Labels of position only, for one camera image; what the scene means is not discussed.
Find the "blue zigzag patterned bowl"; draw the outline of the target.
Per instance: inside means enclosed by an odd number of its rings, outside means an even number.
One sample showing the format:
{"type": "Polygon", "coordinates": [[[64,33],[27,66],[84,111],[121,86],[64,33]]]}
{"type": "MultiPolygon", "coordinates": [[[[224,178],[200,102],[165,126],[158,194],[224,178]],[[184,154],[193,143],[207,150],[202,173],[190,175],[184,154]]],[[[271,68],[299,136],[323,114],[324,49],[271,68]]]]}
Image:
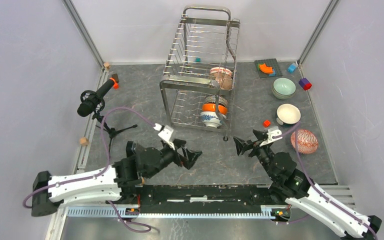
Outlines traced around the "blue zigzag patterned bowl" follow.
{"type": "Polygon", "coordinates": [[[319,147],[317,137],[306,129],[294,131],[290,136],[290,142],[294,149],[298,146],[298,152],[301,154],[313,154],[319,147]]]}

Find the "pale green ceramic bowl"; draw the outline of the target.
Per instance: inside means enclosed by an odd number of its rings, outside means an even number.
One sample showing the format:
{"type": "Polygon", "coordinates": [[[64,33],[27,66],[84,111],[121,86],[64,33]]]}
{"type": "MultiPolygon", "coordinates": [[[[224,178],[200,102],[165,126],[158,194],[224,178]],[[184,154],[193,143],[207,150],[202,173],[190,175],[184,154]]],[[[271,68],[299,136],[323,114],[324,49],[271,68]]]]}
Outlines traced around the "pale green ceramic bowl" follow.
{"type": "Polygon", "coordinates": [[[295,91],[292,93],[292,94],[282,94],[282,93],[279,93],[278,91],[276,91],[274,88],[271,89],[273,95],[275,98],[279,99],[279,100],[286,100],[286,99],[289,99],[291,97],[293,97],[295,95],[295,91]]]}

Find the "steel two-tier dish rack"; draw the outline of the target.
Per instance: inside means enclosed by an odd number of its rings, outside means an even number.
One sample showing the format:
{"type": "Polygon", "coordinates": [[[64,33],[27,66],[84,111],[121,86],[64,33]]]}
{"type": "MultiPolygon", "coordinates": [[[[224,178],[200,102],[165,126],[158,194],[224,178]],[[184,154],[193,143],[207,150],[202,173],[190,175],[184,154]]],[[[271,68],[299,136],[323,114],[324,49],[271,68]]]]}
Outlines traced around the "steel two-tier dish rack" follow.
{"type": "Polygon", "coordinates": [[[222,133],[223,140],[231,132],[232,104],[235,93],[237,44],[240,20],[232,17],[225,6],[190,4],[184,7],[159,88],[167,120],[172,127],[185,127],[222,133]],[[223,67],[233,72],[233,88],[221,89],[210,78],[210,69],[223,67]],[[201,120],[205,97],[227,99],[227,114],[220,114],[222,126],[206,127],[201,120]]]}

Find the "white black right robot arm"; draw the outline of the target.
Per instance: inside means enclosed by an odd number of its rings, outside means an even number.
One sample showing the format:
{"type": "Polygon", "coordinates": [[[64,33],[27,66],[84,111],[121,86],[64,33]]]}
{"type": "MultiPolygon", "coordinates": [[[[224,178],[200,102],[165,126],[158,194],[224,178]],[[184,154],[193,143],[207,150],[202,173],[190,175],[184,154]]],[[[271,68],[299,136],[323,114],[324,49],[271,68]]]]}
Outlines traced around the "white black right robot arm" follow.
{"type": "Polygon", "coordinates": [[[256,140],[234,137],[236,152],[256,157],[271,179],[269,199],[299,208],[323,223],[342,240],[376,240],[382,220],[364,215],[346,206],[311,179],[287,152],[273,152],[275,141],[282,139],[280,130],[253,131],[256,140]]]}

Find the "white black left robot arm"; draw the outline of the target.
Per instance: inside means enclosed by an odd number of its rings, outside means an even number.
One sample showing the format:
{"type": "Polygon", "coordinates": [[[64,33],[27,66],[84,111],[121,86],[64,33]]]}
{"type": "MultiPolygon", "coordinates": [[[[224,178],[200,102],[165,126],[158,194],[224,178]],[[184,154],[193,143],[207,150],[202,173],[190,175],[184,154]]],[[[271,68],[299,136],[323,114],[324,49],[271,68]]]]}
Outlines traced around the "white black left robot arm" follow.
{"type": "Polygon", "coordinates": [[[61,206],[78,203],[122,200],[131,204],[144,179],[152,178],[172,163],[189,170],[201,155],[202,151],[189,150],[181,139],[175,139],[173,146],[164,142],[161,149],[128,141],[126,157],[103,168],[72,175],[39,172],[33,182],[31,216],[52,215],[61,206]]]}

